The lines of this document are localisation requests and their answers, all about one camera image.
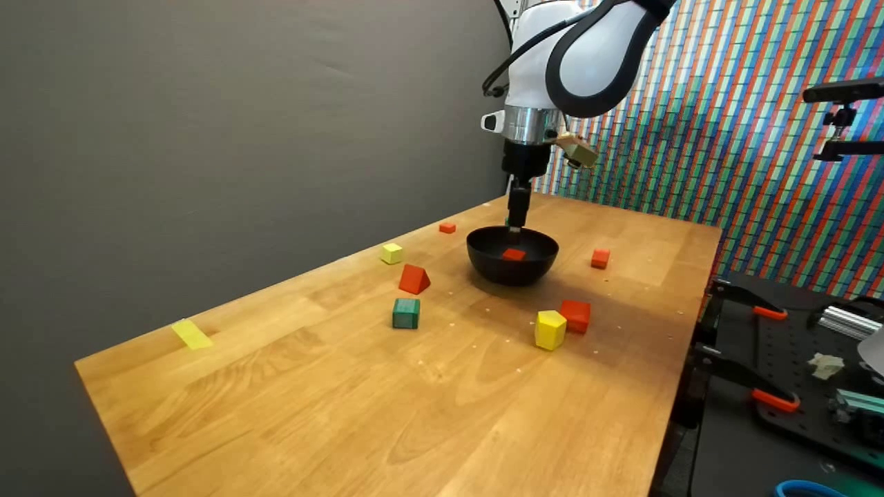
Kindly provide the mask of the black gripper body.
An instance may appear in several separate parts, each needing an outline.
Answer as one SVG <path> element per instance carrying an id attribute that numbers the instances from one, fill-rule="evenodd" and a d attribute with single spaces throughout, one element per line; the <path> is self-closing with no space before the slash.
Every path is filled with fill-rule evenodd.
<path id="1" fill-rule="evenodd" d="M 503 149 L 503 170 L 510 176 L 509 202 L 524 205 L 529 198 L 529 181 L 547 170 L 549 147 L 528 147 L 509 140 Z"/>

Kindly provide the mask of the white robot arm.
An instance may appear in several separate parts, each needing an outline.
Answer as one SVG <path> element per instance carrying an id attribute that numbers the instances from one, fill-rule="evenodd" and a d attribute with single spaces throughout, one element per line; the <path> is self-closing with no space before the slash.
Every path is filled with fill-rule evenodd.
<path id="1" fill-rule="evenodd" d="M 676 0 L 491 3 L 509 54 L 480 82 L 484 97 L 503 100 L 500 111 L 480 116 L 480 129 L 503 137 L 505 228 L 518 232 L 563 122 L 604 116 L 630 93 L 643 50 Z"/>

